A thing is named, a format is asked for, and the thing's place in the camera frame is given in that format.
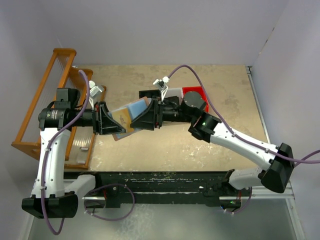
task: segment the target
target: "white wall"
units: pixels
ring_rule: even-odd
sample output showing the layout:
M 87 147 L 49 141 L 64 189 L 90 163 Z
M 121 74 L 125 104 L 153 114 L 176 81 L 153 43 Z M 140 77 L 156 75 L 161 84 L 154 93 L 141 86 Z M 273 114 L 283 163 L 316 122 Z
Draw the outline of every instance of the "white wall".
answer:
M 78 64 L 254 63 L 288 0 L 39 0 Z
M 320 149 L 319 0 L 289 1 L 252 71 L 271 141 L 296 158 Z M 320 165 L 299 165 L 291 181 L 306 235 L 318 240 Z
M 52 50 L 59 47 L 34 0 L 0 1 L 0 233 L 19 237 L 38 162 L 11 147 L 36 92 Z

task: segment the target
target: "wooden slat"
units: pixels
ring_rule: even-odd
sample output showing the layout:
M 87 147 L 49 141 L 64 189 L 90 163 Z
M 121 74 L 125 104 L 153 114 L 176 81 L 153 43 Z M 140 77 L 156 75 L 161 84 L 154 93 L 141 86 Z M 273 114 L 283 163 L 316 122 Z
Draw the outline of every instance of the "wooden slat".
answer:
M 41 144 L 34 143 L 34 142 L 12 142 L 12 147 L 24 152 L 25 154 L 29 155 L 30 157 L 39 160 L 40 158 L 40 150 Z
M 32 114 L 34 113 L 34 110 L 36 108 L 36 104 L 37 104 L 37 102 L 38 102 L 38 100 L 40 98 L 40 95 L 41 95 L 41 93 L 42 93 L 42 91 L 44 89 L 44 86 L 46 84 L 46 81 L 48 79 L 50 71 L 51 71 L 51 69 L 52 69 L 52 67 L 53 67 L 53 65 L 55 63 L 56 57 L 57 57 L 57 53 L 53 51 L 52 57 L 50 59 L 50 62 L 48 64 L 48 66 L 46 67 L 46 70 L 44 72 L 42 80 L 41 80 L 41 82 L 40 82 L 40 84 L 38 86 L 38 89 L 35 92 L 35 95 L 34 95 L 34 97 L 32 99 L 32 102 L 31 102 L 29 108 L 28 108 L 28 111 L 26 112 L 26 115 L 25 115 L 24 120 L 23 120 L 23 122 L 21 124 L 19 132 L 16 135 L 15 142 L 21 142 L 22 141 L 22 138 L 23 138 L 23 136 L 24 136 L 24 134 L 26 132 L 26 129 L 27 129 L 27 126 L 28 126 L 28 124 L 30 122 Z
M 55 48 L 53 49 L 53 52 L 60 55 L 77 55 L 76 50 L 74 50 L 73 48 Z

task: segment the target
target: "tan table surface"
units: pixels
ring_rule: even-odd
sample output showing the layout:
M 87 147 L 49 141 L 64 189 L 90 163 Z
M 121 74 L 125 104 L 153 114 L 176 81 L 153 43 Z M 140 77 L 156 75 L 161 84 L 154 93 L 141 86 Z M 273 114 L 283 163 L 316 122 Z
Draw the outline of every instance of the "tan table surface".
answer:
M 107 87 L 110 111 L 138 99 L 140 90 L 155 89 L 155 79 L 168 75 L 176 65 L 86 65 L 94 80 Z M 265 132 L 243 65 L 192 65 L 220 114 L 238 131 L 261 141 Z M 170 88 L 198 86 L 187 68 L 170 79 Z M 142 130 L 119 141 L 97 136 L 91 171 L 226 171 L 254 167 L 248 159 L 218 145 L 200 141 L 188 132 L 187 123 L 170 123 L 155 131 Z

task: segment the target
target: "purple cable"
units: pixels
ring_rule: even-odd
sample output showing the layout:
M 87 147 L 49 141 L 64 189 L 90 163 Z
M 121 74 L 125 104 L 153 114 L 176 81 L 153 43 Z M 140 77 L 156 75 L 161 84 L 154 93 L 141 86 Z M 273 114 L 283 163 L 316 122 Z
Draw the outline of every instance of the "purple cable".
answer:
M 218 117 L 221 119 L 221 121 L 223 122 L 223 124 L 225 125 L 225 127 L 229 130 L 229 132 L 230 132 L 232 135 L 234 135 L 237 139 L 243 141 L 243 142 L 246 143 L 246 144 L 249 144 L 249 145 L 251 145 L 251 146 L 254 146 L 254 147 L 258 148 L 258 149 L 261 149 L 261 150 L 263 150 L 263 151 L 267 151 L 267 152 L 269 152 L 269 153 L 271 153 L 271 154 L 273 154 L 273 155 L 275 155 L 275 156 L 277 156 L 277 157 L 279 157 L 279 158 L 282 158 L 282 159 L 284 159 L 284 160 L 287 160 L 287 161 L 296 162 L 296 163 L 299 163 L 299 164 L 320 164 L 320 160 L 309 160 L 309 161 L 306 161 L 308 158 L 312 157 L 313 155 L 316 155 L 316 154 L 320 153 L 320 150 L 316 150 L 316 151 L 308 154 L 307 156 L 305 156 L 305 157 L 302 158 L 302 159 L 295 159 L 295 158 L 283 156 L 283 155 L 281 155 L 281 154 L 279 154 L 279 153 L 277 153 L 277 152 L 275 152 L 275 151 L 272 151 L 272 150 L 267 150 L 265 147 L 260 146 L 260 145 L 254 143 L 254 142 L 248 141 L 248 140 L 240 137 L 239 135 L 237 135 L 237 134 L 231 129 L 231 127 L 228 125 L 227 121 L 226 121 L 226 120 L 224 119 L 224 117 L 218 112 L 218 110 L 215 108 L 215 106 L 214 106 L 213 103 L 211 102 L 211 100 L 210 100 L 210 98 L 209 98 L 209 95 L 208 95 L 208 93 L 207 93 L 207 91 L 206 91 L 206 89 L 205 89 L 202 81 L 200 80 L 198 74 L 195 72 L 195 70 L 193 70 L 190 66 L 183 64 L 183 65 L 180 65 L 180 66 L 176 67 L 176 68 L 168 75 L 168 78 L 171 78 L 171 76 L 172 76 L 177 70 L 179 70 L 179 69 L 181 69 L 181 68 L 187 68 L 187 69 L 189 69 L 189 70 L 194 74 L 194 76 L 195 76 L 196 79 L 198 80 L 200 86 L 202 87 L 202 89 L 203 89 L 203 91 L 204 91 L 204 94 L 205 94 L 205 96 L 206 96 L 206 99 L 208 100 L 208 102 L 209 102 L 212 110 L 218 115 Z
M 132 197 L 132 207 L 131 207 L 130 211 L 129 211 L 126 215 L 124 215 L 124 216 L 122 216 L 122 217 L 119 217 L 119 218 L 105 218 L 105 217 L 102 217 L 102 216 L 95 215 L 95 214 L 94 214 L 93 212 L 91 212 L 91 211 L 88 211 L 87 206 L 84 204 L 85 212 L 86 212 L 87 214 L 89 214 L 89 215 L 97 218 L 97 219 L 101 219 L 101 220 L 105 220 L 105 221 L 111 221 L 111 222 L 120 221 L 120 220 L 125 219 L 126 217 L 128 217 L 128 216 L 132 213 L 132 211 L 134 210 L 134 208 L 135 208 L 135 196 L 134 196 L 134 193 L 130 190 L 130 188 L 128 188 L 126 185 L 123 185 L 123 184 L 121 184 L 121 183 L 111 183 L 111 184 L 104 185 L 104 186 L 98 187 L 98 188 L 96 188 L 96 189 L 93 189 L 92 191 L 88 192 L 88 194 L 94 193 L 94 192 L 99 191 L 99 190 L 101 190 L 101 189 L 106 189 L 106 188 L 109 188 L 109 187 L 116 187 L 116 186 L 120 186 L 120 187 L 126 188 L 126 189 L 129 191 L 129 193 L 131 194 L 131 197 Z
M 46 146 L 47 149 L 51 148 L 51 145 L 53 143 L 53 141 L 55 140 L 55 138 L 61 134 L 64 130 L 70 128 L 72 126 L 72 124 L 74 124 L 81 116 L 82 114 L 85 112 L 86 107 L 89 103 L 89 96 L 90 96 L 90 87 L 89 87 L 89 80 L 87 78 L 87 75 L 85 74 L 84 71 L 79 70 L 79 74 L 82 76 L 83 80 L 85 81 L 85 86 L 86 86 L 86 97 L 85 97 L 85 101 L 84 104 L 80 110 L 80 112 L 75 116 L 75 118 L 70 121 L 67 125 L 65 125 L 63 128 L 61 128 L 48 142 L 48 145 Z M 54 228 L 52 227 L 49 218 L 48 218 L 48 214 L 46 211 L 46 204 L 45 204 L 45 198 L 46 198 L 46 192 L 45 192 L 45 174 L 46 174 L 46 167 L 47 167 L 47 161 L 48 161 L 48 155 L 49 155 L 49 151 L 45 151 L 44 153 L 44 157 L 43 157 L 43 163 L 42 163 L 42 171 L 41 171 L 41 209 L 42 209 L 42 214 L 43 214 L 43 218 L 47 224 L 47 226 L 49 227 L 50 231 L 54 234 L 54 235 L 59 235 L 61 233 L 62 227 L 64 225 L 64 221 L 65 219 L 63 218 L 61 220 L 60 223 L 60 227 L 58 231 L 55 231 Z

